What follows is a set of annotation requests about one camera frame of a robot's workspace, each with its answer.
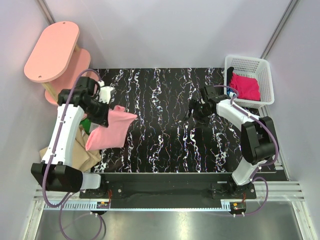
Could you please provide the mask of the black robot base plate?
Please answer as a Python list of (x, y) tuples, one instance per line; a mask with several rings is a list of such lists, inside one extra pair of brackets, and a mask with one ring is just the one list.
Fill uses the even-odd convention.
[(103, 199), (110, 190), (113, 199), (133, 195), (171, 196), (196, 195), (213, 199), (254, 200), (257, 195), (252, 183), (246, 186), (229, 186), (230, 173), (102, 173), (98, 189), (80, 193), (81, 199)]

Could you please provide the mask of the pink t shirt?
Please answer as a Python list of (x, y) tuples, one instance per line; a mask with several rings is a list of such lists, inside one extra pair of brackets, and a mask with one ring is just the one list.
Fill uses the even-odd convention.
[(125, 110), (120, 105), (109, 110), (108, 127), (100, 125), (90, 133), (85, 144), (87, 151), (124, 147), (129, 127), (138, 117)]

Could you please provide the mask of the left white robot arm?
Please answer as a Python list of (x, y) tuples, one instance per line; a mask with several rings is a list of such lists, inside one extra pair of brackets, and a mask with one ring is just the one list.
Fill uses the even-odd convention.
[(96, 173), (72, 166), (76, 133), (84, 115), (94, 124), (107, 127), (109, 103), (115, 88), (102, 81), (81, 76), (71, 89), (58, 94), (55, 127), (40, 163), (33, 163), (31, 174), (44, 191), (76, 193), (90, 190), (97, 198), (108, 193), (108, 186)]

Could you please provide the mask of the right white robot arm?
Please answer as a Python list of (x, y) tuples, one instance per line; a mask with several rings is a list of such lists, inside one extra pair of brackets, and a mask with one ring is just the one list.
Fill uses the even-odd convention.
[(264, 166), (272, 165), (279, 156), (279, 145), (273, 120), (251, 114), (236, 104), (233, 96), (218, 93), (218, 86), (200, 89), (201, 99), (192, 98), (185, 119), (193, 118), (200, 126), (207, 126), (212, 115), (218, 115), (240, 130), (241, 160), (232, 172), (223, 191), (239, 198), (253, 183), (254, 176)]

